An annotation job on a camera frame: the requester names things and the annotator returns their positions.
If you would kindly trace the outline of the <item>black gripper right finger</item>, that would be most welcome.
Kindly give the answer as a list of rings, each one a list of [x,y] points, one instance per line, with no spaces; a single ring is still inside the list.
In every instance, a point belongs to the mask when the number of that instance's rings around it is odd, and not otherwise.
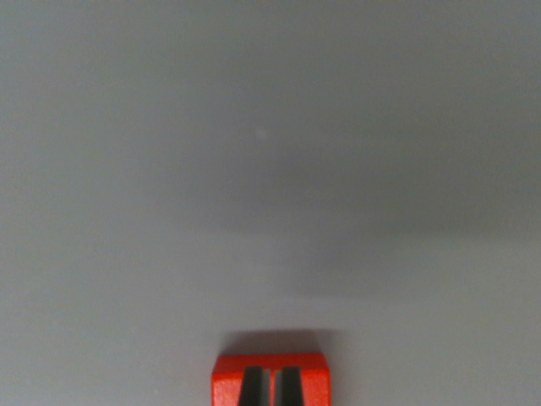
[[[281,371],[281,406],[304,406],[301,370],[288,366]]]

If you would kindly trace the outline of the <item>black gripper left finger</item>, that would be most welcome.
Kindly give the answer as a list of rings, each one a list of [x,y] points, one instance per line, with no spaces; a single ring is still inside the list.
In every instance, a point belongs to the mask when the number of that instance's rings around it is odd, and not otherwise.
[[[238,406],[260,406],[264,400],[264,371],[261,366],[247,366],[243,371]]]

